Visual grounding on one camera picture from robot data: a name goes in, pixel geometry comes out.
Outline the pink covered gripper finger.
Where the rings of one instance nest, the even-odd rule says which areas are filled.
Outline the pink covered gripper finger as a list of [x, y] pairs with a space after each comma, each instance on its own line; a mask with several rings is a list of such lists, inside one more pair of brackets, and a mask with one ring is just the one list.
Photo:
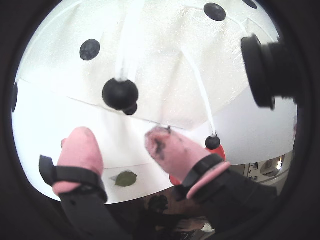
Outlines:
[[235, 172], [218, 154], [169, 128], [156, 126], [147, 132], [145, 148], [180, 182], [173, 188], [174, 198], [198, 205], [217, 234], [250, 221], [278, 197], [275, 187]]
[[106, 209], [104, 162], [94, 133], [77, 127], [62, 140], [57, 164], [39, 157], [39, 173], [61, 200], [64, 213], [84, 240], [131, 240]]

